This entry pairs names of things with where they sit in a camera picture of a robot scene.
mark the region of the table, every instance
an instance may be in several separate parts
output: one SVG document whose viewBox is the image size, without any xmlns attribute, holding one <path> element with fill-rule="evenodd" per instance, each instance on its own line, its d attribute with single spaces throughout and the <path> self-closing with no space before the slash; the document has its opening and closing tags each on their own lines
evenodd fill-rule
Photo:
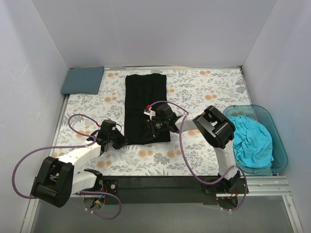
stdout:
<svg viewBox="0 0 311 233">
<path fill-rule="evenodd" d="M 167 99 L 185 107 L 191 113 L 200 113 L 214 105 L 223 111 L 230 105 L 248 105 L 250 99 L 240 69 L 119 69 L 106 70 L 98 95 L 70 95 L 57 146 L 81 145 L 85 137 L 73 132 L 67 125 L 68 117 L 86 114 L 100 123 L 111 119 L 124 125 L 125 77 L 127 75 L 160 73 L 167 76 Z M 175 106 L 174 111 L 182 113 Z M 98 127 L 83 117 L 73 119 L 75 129 L 86 134 Z M 183 143 L 188 161 L 198 175 L 217 175 L 218 164 L 211 147 L 198 130 L 183 133 Z M 69 152 L 55 150 L 54 157 Z M 131 145 L 123 149 L 111 148 L 102 156 L 90 161 L 81 169 L 92 168 L 112 176 L 181 176 L 191 175 L 179 147 L 178 134 L 171 133 L 170 143 Z"/>
</svg>

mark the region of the folded black garment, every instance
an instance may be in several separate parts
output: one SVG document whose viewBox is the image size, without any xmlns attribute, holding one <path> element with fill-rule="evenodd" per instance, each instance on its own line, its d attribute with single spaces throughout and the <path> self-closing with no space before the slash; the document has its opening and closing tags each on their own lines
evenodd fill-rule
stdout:
<svg viewBox="0 0 311 233">
<path fill-rule="evenodd" d="M 156 142 L 170 142 L 170 132 L 161 132 L 156 139 L 152 138 L 145 126 L 149 116 L 144 110 L 149 104 L 166 99 L 166 75 L 130 75 L 125 78 L 125 118 L 124 136 L 129 145 L 144 145 Z M 155 110 L 161 103 L 152 106 Z"/>
</svg>

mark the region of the white enclosure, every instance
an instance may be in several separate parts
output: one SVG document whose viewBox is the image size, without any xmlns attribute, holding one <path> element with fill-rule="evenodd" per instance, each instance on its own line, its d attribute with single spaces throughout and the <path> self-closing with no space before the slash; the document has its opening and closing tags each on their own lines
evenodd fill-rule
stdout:
<svg viewBox="0 0 311 233">
<path fill-rule="evenodd" d="M 311 232 L 307 0 L 0 0 L 1 232 L 19 232 L 28 201 L 14 165 L 50 145 L 69 67 L 243 67 L 254 104 L 274 118 L 304 231 Z M 42 158 L 17 173 L 29 193 Z"/>
</svg>

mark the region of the teal fabric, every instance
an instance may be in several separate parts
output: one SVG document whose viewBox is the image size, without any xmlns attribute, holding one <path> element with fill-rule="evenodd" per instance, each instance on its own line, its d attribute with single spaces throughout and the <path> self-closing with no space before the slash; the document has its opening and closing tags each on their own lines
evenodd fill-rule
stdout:
<svg viewBox="0 0 311 233">
<path fill-rule="evenodd" d="M 235 125 L 233 150 L 237 162 L 251 168 L 270 167 L 272 157 L 272 138 L 260 123 L 246 117 L 229 117 Z"/>
<path fill-rule="evenodd" d="M 70 69 L 63 84 L 61 93 L 65 94 L 98 94 L 104 74 L 104 67 Z"/>
</svg>

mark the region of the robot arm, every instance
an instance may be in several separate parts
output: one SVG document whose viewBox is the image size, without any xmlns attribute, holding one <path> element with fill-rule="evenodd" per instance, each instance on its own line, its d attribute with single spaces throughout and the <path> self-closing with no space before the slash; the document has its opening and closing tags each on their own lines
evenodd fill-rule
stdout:
<svg viewBox="0 0 311 233">
<path fill-rule="evenodd" d="M 150 115 L 150 120 L 146 125 L 150 134 L 157 137 L 159 132 L 170 130 L 179 133 L 183 117 L 177 116 L 167 103 L 160 105 L 156 112 L 146 110 Z M 189 114 L 184 121 L 182 131 L 198 129 L 205 140 L 214 147 L 219 167 L 219 176 L 222 176 L 231 166 L 235 166 L 235 159 L 232 147 L 235 127 L 214 106 L 209 106 L 202 113 Z M 236 187 L 240 178 L 240 172 L 235 167 L 231 169 L 222 180 L 221 189 L 229 191 Z"/>
<path fill-rule="evenodd" d="M 71 194 L 85 189 L 98 190 L 101 187 L 99 180 L 102 174 L 92 169 L 85 169 L 79 173 L 78 170 L 90 160 L 102 155 L 110 146 L 120 149 L 127 141 L 116 128 L 116 122 L 111 120 L 104 120 L 101 129 L 92 133 L 92 136 L 95 135 L 96 143 L 90 147 L 75 149 L 59 158 L 45 158 L 35 178 L 31 194 L 62 207 Z"/>
</svg>

